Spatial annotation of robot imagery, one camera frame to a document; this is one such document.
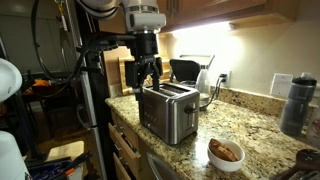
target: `toaster control knob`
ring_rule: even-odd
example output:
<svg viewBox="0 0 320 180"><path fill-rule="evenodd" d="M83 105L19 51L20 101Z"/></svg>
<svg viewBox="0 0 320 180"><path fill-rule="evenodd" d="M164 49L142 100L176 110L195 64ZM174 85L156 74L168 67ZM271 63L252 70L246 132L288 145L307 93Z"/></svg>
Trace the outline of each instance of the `toaster control knob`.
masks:
<svg viewBox="0 0 320 180"><path fill-rule="evenodd" d="M192 106L189 106L189 105L186 105L184 107L184 112L187 113L187 114L193 114L197 111L196 108L192 107Z"/></svg>

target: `toaster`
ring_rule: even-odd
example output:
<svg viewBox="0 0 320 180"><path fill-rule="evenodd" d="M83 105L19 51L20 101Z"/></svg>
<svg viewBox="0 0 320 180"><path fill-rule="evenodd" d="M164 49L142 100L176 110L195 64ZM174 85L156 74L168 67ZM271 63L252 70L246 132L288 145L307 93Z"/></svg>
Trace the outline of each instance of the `toaster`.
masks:
<svg viewBox="0 0 320 180"><path fill-rule="evenodd" d="M176 145L198 130L199 91L172 83L160 83L159 91L143 87L140 123L166 144Z"/></svg>

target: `kitchen counter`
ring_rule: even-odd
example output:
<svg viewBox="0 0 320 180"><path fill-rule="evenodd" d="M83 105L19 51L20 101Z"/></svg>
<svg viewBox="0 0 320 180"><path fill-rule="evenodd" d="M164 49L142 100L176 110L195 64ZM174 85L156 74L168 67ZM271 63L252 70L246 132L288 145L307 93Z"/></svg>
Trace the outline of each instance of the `kitchen counter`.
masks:
<svg viewBox="0 0 320 180"><path fill-rule="evenodd" d="M106 103L181 179L268 179L293 166L298 150L312 148L281 133L277 118L221 101L199 113L197 133L168 146L139 123L133 95L106 99ZM210 164L207 146L211 138L230 139L244 149L246 158L240 170L226 173Z"/></svg>

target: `electrical outlet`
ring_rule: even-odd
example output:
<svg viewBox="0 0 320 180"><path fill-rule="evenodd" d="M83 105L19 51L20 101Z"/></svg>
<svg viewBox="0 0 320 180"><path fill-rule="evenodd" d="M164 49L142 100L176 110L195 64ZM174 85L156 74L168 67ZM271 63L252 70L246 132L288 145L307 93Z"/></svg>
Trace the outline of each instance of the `electrical outlet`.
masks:
<svg viewBox="0 0 320 180"><path fill-rule="evenodd" d="M221 82L221 86L225 87L225 88L230 87L231 71L223 71L220 74L226 74L227 75L227 77L225 78L226 82Z"/></svg>
<svg viewBox="0 0 320 180"><path fill-rule="evenodd" d="M275 73L273 76L270 94L274 96L287 97L289 94L293 75Z"/></svg>

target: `bowl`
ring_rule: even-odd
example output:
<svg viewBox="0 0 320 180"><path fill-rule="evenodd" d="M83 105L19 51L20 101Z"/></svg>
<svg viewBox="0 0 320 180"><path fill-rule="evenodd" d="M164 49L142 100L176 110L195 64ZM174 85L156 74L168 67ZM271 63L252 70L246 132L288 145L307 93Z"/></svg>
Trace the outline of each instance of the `bowl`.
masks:
<svg viewBox="0 0 320 180"><path fill-rule="evenodd" d="M208 145L208 157L210 159L210 162L218 169L220 169L221 171L225 171L225 172L234 172L237 171L241 168L242 163L244 161L245 158L245 152L244 150L236 143L228 140L228 139L216 139L218 141L220 141L222 144L224 144L225 146L227 146L239 159L238 161L235 162L230 162L230 161L225 161L219 157L217 157L216 155L214 155L210 149L209 149L209 145Z"/></svg>

